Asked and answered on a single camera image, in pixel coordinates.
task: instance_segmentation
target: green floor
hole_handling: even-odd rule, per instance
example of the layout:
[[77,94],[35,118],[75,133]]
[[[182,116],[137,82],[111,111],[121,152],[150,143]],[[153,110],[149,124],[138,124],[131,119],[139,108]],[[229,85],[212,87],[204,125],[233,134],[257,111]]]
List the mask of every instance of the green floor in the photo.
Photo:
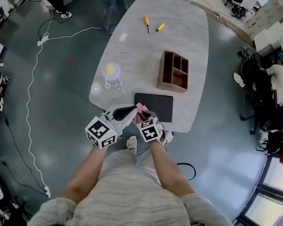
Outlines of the green floor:
[[[127,3],[131,5],[134,1],[127,0]],[[101,26],[101,0],[75,0],[68,7],[73,17],[63,24],[53,21],[50,37]],[[3,72],[11,80],[5,94],[4,111],[15,142],[31,167],[33,159],[28,153],[29,128],[25,120],[27,87],[36,64],[35,55],[40,51],[36,46],[38,28],[49,18],[50,13],[42,4],[29,2],[12,11],[0,31],[0,42],[8,49],[3,58]],[[56,13],[54,18],[61,20]],[[120,19],[116,9],[113,22],[117,24]],[[232,77],[241,65],[236,52],[240,46],[249,45],[215,20],[208,18],[208,27],[207,77],[194,124],[189,133],[176,133],[167,149],[176,162],[195,166],[197,176],[191,184],[196,192],[234,219],[255,187],[265,156],[255,151],[256,138],[249,134],[249,122],[239,119],[245,107],[244,92]],[[31,150],[53,197],[61,194],[69,177],[91,149],[84,128],[101,110],[89,102],[88,96],[109,38],[110,35],[91,29],[72,38],[48,41],[39,55],[30,89]],[[47,198],[18,185],[2,165],[5,161],[20,183],[38,189],[12,142],[12,135],[2,120],[4,115],[0,118],[0,175],[11,193],[26,200],[27,210],[34,213]],[[134,126],[125,131],[125,136],[132,133],[137,133]],[[109,153],[123,147],[121,142],[111,147]],[[145,149],[146,145],[140,143],[138,153]],[[188,168],[182,169],[187,178],[191,176]],[[33,174],[42,184],[34,168]]]

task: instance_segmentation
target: wooden box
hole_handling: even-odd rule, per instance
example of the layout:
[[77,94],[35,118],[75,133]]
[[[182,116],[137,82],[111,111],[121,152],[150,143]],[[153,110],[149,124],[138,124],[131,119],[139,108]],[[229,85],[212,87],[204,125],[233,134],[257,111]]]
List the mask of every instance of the wooden box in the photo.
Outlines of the wooden box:
[[165,50],[160,59],[157,88],[184,93],[188,90],[189,61]]

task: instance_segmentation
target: black tablet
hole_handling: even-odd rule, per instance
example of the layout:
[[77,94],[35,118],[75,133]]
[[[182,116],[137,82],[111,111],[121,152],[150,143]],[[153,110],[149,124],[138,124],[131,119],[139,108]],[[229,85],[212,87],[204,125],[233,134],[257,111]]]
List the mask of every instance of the black tablet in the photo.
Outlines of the black tablet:
[[136,93],[134,104],[141,103],[149,111],[156,113],[160,122],[172,122],[173,97],[153,94]]

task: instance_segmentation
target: orange screwdriver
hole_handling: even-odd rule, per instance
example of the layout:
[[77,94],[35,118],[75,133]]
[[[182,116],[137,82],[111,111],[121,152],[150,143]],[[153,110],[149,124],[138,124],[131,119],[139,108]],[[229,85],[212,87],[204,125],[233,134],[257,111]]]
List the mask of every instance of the orange screwdriver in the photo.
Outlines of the orange screwdriver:
[[149,18],[148,18],[148,16],[145,16],[145,24],[148,28],[148,33],[149,33]]

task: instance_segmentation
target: yellow screwdriver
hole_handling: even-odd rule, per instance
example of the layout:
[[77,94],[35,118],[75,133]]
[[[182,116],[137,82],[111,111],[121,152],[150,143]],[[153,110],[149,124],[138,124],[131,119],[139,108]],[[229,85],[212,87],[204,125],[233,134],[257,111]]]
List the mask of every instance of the yellow screwdriver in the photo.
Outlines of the yellow screwdriver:
[[161,30],[164,26],[165,26],[165,24],[161,24],[161,25],[157,28],[156,32],[158,32],[159,30]]
[[149,33],[149,18],[148,18],[148,16],[145,16],[145,24],[148,28],[148,33]]

